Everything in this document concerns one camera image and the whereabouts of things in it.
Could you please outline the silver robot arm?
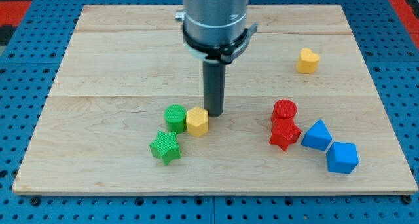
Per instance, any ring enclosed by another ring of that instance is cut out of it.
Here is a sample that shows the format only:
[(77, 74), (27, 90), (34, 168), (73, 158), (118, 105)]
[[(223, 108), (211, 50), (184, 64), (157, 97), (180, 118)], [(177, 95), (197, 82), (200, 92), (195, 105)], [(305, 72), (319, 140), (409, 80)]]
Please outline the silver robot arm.
[(226, 45), (246, 28), (249, 0), (183, 0), (183, 31), (201, 45)]

